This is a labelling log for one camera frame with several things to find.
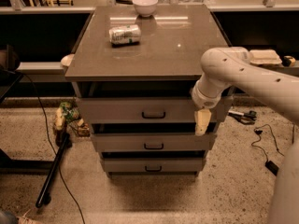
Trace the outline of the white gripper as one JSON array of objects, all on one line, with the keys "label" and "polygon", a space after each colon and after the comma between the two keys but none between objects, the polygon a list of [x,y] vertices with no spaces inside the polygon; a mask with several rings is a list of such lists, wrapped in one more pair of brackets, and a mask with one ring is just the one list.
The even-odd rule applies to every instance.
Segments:
[{"label": "white gripper", "polygon": [[210,82],[197,81],[192,88],[191,96],[195,105],[201,109],[194,112],[195,118],[195,134],[197,136],[206,133],[208,124],[211,120],[211,112],[209,109],[216,106],[221,99],[222,89]]}]

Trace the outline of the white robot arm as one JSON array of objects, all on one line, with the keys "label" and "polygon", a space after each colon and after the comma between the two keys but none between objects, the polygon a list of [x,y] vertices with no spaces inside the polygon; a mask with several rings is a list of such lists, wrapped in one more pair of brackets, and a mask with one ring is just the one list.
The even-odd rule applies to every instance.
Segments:
[{"label": "white robot arm", "polygon": [[[200,109],[214,107],[230,86],[254,97],[295,125],[299,125],[299,78],[249,63],[250,53],[240,47],[213,48],[201,58],[203,71],[192,89]],[[278,170],[268,224],[299,224],[299,142],[285,154]]]}]

